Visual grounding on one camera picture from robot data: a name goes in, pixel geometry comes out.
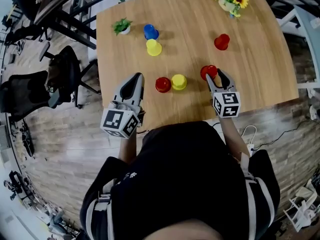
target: flower vase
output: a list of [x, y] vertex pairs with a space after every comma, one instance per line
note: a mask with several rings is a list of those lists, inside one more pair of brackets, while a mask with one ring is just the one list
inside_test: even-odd
[[226, 12], [230, 12], [236, 7], [236, 5], [234, 3], [228, 2], [226, 0], [219, 0], [218, 3], [220, 5], [220, 7], [223, 10], [225, 10]]
[[130, 32], [130, 26], [128, 26], [124, 31], [120, 32], [122, 35], [126, 35]]

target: floor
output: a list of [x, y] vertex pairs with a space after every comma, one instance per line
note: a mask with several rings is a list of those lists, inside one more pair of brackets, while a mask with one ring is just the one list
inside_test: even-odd
[[[297, 71], [298, 81], [313, 79], [311, 55], [303, 39], [286, 36], [292, 59]], [[27, 41], [14, 64], [9, 64], [3, 74], [4, 81], [13, 74], [29, 74], [48, 69], [48, 59], [39, 62], [39, 54], [44, 42]], [[56, 54], [65, 46], [75, 50], [83, 67], [88, 64], [87, 48], [55, 33], [49, 52]], [[82, 80], [95, 89], [99, 89], [98, 69], [93, 67]], [[255, 148], [277, 139], [284, 131], [300, 127], [285, 133], [272, 145], [264, 145], [269, 153], [280, 190], [281, 200], [278, 216], [288, 206], [288, 198], [305, 184], [320, 162], [320, 124], [309, 121], [311, 102], [306, 91], [300, 92], [300, 98], [266, 109], [242, 113], [235, 119], [236, 127], [242, 133], [247, 125], [255, 125], [257, 133], [253, 139]], [[21, 137], [15, 141], [17, 156], [24, 172], [28, 174], [38, 193], [47, 201], [60, 206], [65, 217], [80, 226], [79, 211], [83, 197], [95, 179], [101, 165], [108, 156], [117, 156], [120, 140], [100, 130], [102, 116], [102, 97], [80, 87], [77, 109], [72, 103], [65, 103], [56, 109], [41, 108], [25, 119], [29, 126], [35, 147], [35, 159], [29, 158]], [[243, 136], [249, 143], [253, 137], [253, 128], [248, 128]], [[138, 135], [138, 150], [141, 148], [144, 134]]]

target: small green plant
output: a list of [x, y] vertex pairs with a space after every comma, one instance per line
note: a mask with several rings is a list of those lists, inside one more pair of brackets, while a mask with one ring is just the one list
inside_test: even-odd
[[113, 31], [116, 35], [118, 35], [120, 32], [125, 31], [127, 28], [129, 28], [131, 23], [132, 21], [127, 20], [127, 18], [122, 18], [112, 25]]

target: black chair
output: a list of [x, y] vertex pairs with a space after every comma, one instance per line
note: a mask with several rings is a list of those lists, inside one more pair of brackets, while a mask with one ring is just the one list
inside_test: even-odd
[[[44, 57], [47, 57], [49, 59], [54, 58], [55, 56], [48, 52], [50, 48], [50, 43], [47, 42], [44, 46], [42, 52], [40, 53], [39, 60], [42, 61]], [[71, 94], [74, 95], [72, 102], [74, 102], [74, 106], [78, 109], [81, 109], [83, 105], [78, 104], [78, 88], [79, 86], [82, 86], [89, 91], [94, 92], [95, 94], [101, 94], [101, 90], [95, 90], [91, 86], [87, 85], [85, 82], [83, 82], [81, 79], [82, 77], [89, 71], [89, 69], [92, 68], [93, 65], [98, 65], [98, 60], [94, 59], [89, 63], [88, 66], [86, 66], [85, 69], [82, 71], [80, 70], [80, 62], [74, 52], [74, 50], [71, 48], [71, 46], [66, 46], [62, 51], [59, 53], [60, 58], [63, 58], [65, 60], [65, 68], [62, 70], [65, 70], [66, 75], [66, 83], [63, 89], [59, 89], [59, 95], [64, 96], [63, 99], [60, 98], [60, 101], [62, 102], [70, 102], [65, 101], [64, 99], [70, 98]]]
[[12, 120], [18, 122], [39, 108], [55, 108], [58, 102], [53, 102], [45, 88], [47, 76], [47, 71], [10, 76], [0, 86], [0, 111], [10, 113]]
[[12, 18], [8, 19], [8, 15], [3, 16], [1, 23], [6, 27], [5, 31], [7, 31], [14, 25], [14, 21], [12, 20]]
[[17, 46], [17, 42], [20, 40], [36, 40], [39, 37], [39, 42], [42, 42], [42, 36], [45, 35], [47, 41], [50, 41], [48, 37], [47, 28], [39, 27], [34, 24], [30, 24], [27, 27], [23, 26], [23, 22], [21, 28], [16, 31], [10, 31], [4, 40], [5, 46], [15, 45]]

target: yellow cup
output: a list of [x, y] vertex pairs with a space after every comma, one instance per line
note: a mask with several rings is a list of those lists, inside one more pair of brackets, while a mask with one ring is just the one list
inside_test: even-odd
[[158, 56], [162, 52], [162, 46], [154, 39], [146, 41], [146, 50], [151, 56]]
[[177, 91], [181, 91], [184, 88], [186, 88], [187, 86], [187, 79], [184, 75], [182, 74], [175, 74], [172, 78], [171, 78], [171, 85], [172, 88], [177, 90]]

